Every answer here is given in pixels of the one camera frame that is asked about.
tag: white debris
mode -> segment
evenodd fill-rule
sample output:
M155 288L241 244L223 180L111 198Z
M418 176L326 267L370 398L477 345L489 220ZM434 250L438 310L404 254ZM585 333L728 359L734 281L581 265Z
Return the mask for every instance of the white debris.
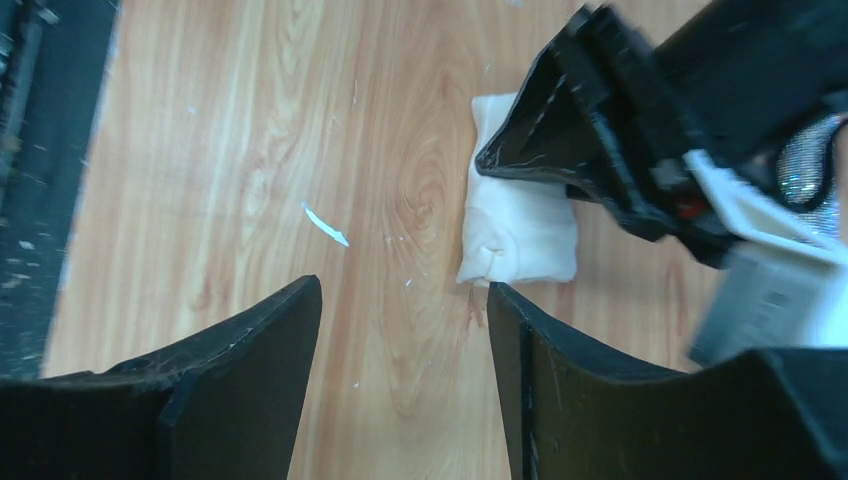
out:
M306 212L306 216L309 217L310 220L312 220L312 223L314 223L315 226L320 228L324 233L326 233L327 235L332 237L333 240L341 243L345 247L350 246L350 243L347 241L344 234L342 232L334 229L333 227L327 225L327 223L324 222L324 220L321 220L320 218L318 218L318 215L315 215L315 212L313 212L312 209L309 208L309 204L306 203L306 200L300 202L300 205L303 207L303 211Z

